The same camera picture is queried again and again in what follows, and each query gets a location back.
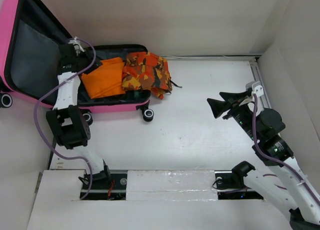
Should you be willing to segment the orange cloth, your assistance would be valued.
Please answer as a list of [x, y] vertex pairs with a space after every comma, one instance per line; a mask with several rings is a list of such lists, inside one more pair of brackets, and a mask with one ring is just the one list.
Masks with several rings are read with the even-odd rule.
[[124, 61], [116, 57], [101, 62], [100, 67], [80, 77], [90, 99], [125, 94], [122, 87]]

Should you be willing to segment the pink suitcase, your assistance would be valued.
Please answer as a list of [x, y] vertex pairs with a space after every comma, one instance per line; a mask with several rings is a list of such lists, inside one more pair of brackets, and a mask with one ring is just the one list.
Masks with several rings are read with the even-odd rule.
[[[58, 86], [59, 47], [72, 36], [41, 0], [3, 0], [0, 13], [0, 106], [12, 105], [9, 93], [36, 103]], [[98, 45], [94, 49], [101, 61], [116, 57], [125, 61], [129, 53], [147, 51], [139, 44]], [[137, 101], [134, 92], [90, 99], [81, 83], [77, 103], [92, 121], [93, 113], [141, 110], [143, 119], [150, 122], [155, 115], [149, 108], [151, 92], [140, 90]], [[3, 101], [3, 95], [9, 95], [9, 101]]]

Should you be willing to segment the orange camouflage garment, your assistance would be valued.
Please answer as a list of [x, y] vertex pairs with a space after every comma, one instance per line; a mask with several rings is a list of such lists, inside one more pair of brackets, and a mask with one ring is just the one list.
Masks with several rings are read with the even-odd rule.
[[174, 86], [182, 88], [172, 81], [166, 58], [148, 51], [127, 54], [122, 69], [122, 88], [125, 91], [148, 90], [162, 100]]

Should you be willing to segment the green white tube bottle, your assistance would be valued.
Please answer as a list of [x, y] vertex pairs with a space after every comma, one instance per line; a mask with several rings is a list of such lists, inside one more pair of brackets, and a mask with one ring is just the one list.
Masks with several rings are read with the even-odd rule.
[[139, 91], [135, 91], [133, 93], [133, 97], [134, 97], [135, 101], [137, 101], [140, 98], [140, 92]]

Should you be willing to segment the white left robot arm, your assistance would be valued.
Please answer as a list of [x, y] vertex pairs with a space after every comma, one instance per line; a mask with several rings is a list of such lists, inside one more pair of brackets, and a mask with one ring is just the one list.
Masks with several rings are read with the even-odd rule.
[[46, 114], [46, 120], [57, 144], [73, 150], [74, 159], [87, 163], [89, 173], [80, 178], [83, 184], [107, 188], [112, 181], [110, 170], [94, 151], [85, 149], [91, 138], [90, 124], [93, 121], [88, 112], [79, 108], [77, 100], [81, 84], [79, 72], [89, 69], [95, 58], [87, 56], [75, 41], [60, 46], [59, 51], [57, 97], [52, 110]]

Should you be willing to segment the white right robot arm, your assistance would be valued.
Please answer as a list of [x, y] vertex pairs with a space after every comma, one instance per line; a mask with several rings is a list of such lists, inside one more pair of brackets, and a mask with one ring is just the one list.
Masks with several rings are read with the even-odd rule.
[[257, 157], [281, 181], [283, 189], [266, 179], [256, 167], [242, 161], [230, 173], [217, 174], [217, 190], [249, 188], [275, 206], [289, 221], [293, 230], [320, 228], [320, 196], [299, 167], [294, 153], [281, 138], [286, 125], [281, 115], [264, 108], [258, 112], [262, 90], [249, 88], [242, 93], [220, 92], [222, 100], [207, 102], [215, 118], [233, 118], [253, 141]]

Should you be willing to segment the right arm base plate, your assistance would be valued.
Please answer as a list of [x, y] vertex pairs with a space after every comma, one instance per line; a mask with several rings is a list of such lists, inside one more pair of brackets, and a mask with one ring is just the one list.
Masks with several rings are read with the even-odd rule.
[[232, 171], [216, 171], [212, 188], [218, 200], [264, 200], [256, 191], [245, 186]]

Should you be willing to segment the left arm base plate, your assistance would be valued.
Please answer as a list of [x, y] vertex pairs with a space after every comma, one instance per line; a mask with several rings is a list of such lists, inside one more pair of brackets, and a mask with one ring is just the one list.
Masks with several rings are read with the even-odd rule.
[[128, 173], [123, 171], [111, 172], [109, 182], [103, 180], [93, 181], [92, 187], [88, 192], [89, 182], [86, 178], [80, 177], [82, 183], [80, 196], [82, 200], [91, 201], [124, 201], [126, 200]]

